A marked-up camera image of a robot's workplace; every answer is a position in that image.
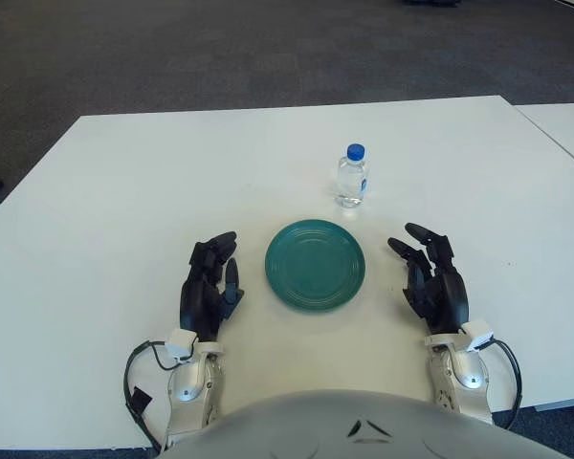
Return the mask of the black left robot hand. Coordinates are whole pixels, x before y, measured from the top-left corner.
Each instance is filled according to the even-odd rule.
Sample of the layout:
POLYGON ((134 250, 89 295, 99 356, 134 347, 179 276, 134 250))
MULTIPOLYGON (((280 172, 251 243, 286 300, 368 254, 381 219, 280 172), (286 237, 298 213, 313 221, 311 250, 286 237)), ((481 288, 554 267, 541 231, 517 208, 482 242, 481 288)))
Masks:
POLYGON ((180 300, 180 327, 201 342, 217 341, 219 328, 242 299, 239 272, 232 257, 236 232, 228 231, 193 248, 180 300))

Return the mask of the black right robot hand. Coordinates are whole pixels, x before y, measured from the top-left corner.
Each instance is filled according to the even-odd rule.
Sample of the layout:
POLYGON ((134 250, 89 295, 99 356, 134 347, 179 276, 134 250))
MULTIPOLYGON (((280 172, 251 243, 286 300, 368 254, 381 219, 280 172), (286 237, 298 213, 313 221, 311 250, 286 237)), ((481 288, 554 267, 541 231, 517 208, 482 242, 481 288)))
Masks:
POLYGON ((463 278, 453 265, 449 238, 414 223, 405 224, 405 230, 425 247, 417 250, 394 237, 387 239, 407 264, 405 298, 432 334, 455 334, 469 321, 469 302, 463 278))

